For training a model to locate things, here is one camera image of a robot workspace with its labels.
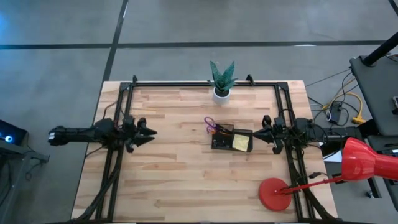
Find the green leaves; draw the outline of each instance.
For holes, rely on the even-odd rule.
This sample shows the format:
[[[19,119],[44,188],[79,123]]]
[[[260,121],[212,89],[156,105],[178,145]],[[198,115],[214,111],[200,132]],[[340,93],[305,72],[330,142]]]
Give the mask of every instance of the green leaves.
[[[211,72],[213,73],[214,82],[211,82],[210,80],[207,81],[211,86],[214,86],[219,91],[229,90],[232,88],[232,86],[234,86],[234,82],[237,80],[237,78],[232,79],[235,69],[235,62],[232,62],[232,64],[224,71],[223,74],[218,71],[216,64],[212,61],[210,61],[210,67]]]
[[[225,79],[231,80],[232,75],[234,74],[234,70],[235,70],[235,61],[233,61],[232,64],[224,71],[223,76],[225,77]]]

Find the floor tile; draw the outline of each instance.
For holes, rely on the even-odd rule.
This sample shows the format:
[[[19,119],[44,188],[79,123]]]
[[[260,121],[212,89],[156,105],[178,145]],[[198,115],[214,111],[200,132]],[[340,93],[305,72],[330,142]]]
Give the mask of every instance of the floor tile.
[[[0,1],[0,44],[108,44],[122,0]]]
[[[220,68],[235,61],[234,76],[256,80],[304,80],[309,84],[349,67],[349,60],[377,46],[225,47],[118,49],[111,80],[207,80],[210,60]],[[332,83],[331,89],[341,84]]]
[[[388,1],[136,0],[120,43],[386,40],[396,30]]]
[[[10,223],[67,220],[72,212],[85,143],[53,147],[48,132],[93,121],[109,50],[0,50],[0,118],[26,129],[30,146],[50,154],[22,184]]]

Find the scissor handle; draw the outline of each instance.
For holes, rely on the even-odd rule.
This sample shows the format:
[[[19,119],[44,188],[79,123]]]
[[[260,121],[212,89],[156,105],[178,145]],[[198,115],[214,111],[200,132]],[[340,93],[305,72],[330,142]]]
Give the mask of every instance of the scissor handle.
[[[211,127],[211,126],[207,126],[206,130],[207,130],[207,134],[214,134],[214,133],[216,133],[216,129],[213,128],[213,127]]]
[[[216,122],[214,121],[213,118],[211,117],[205,117],[205,123],[209,126],[211,126],[212,128],[216,128]]]

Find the blue light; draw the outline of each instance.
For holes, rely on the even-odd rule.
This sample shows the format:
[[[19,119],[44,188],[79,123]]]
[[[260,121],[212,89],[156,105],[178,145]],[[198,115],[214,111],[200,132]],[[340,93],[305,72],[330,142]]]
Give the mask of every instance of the blue light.
[[[6,142],[10,143],[12,142],[12,137],[11,136],[7,136],[4,138],[6,140]]]

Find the butcher block tabletop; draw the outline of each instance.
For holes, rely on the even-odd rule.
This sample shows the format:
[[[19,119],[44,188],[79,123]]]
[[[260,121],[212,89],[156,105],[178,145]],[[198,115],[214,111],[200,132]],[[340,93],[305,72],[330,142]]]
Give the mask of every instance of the butcher block tabletop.
[[[296,117],[312,118],[303,81],[287,81]],[[95,121],[118,98],[120,82],[104,82]],[[235,128],[261,129],[262,117],[278,114],[273,87],[234,87],[229,103],[216,105],[210,87],[135,87],[131,114],[145,117],[158,132],[150,143],[130,154],[124,151],[114,222],[292,222],[294,203],[282,212],[266,209],[258,200],[262,180],[277,177],[291,184],[285,149],[272,153],[273,144],[254,138],[251,153],[211,149],[205,116]],[[285,96],[281,92],[284,108]],[[106,112],[113,118],[115,106]],[[89,144],[88,152],[99,148]],[[86,158],[72,218],[78,217],[98,193],[106,150]],[[321,151],[305,149],[307,173],[326,172]],[[325,177],[309,179],[316,182]],[[336,217],[328,184],[312,187],[319,202]],[[108,209],[110,190],[104,212]],[[304,196],[300,193],[307,217]]]

